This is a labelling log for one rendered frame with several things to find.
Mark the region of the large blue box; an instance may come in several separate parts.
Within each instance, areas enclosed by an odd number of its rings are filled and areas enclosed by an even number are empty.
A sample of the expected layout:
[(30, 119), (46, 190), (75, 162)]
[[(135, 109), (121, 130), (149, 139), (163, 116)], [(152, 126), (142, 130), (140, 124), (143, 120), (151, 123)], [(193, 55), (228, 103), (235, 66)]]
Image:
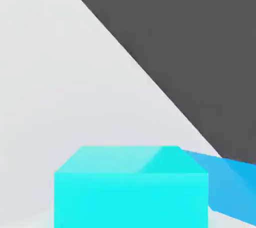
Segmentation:
[(208, 173), (210, 208), (256, 226), (256, 164), (187, 153)]

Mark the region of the small cyan cube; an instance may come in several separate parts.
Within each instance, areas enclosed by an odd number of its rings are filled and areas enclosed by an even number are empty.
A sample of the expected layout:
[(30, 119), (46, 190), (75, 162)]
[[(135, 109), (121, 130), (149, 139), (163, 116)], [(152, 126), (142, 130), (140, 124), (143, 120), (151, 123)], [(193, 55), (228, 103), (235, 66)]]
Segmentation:
[(54, 173), (54, 228), (208, 228), (208, 204), (177, 146), (82, 146)]

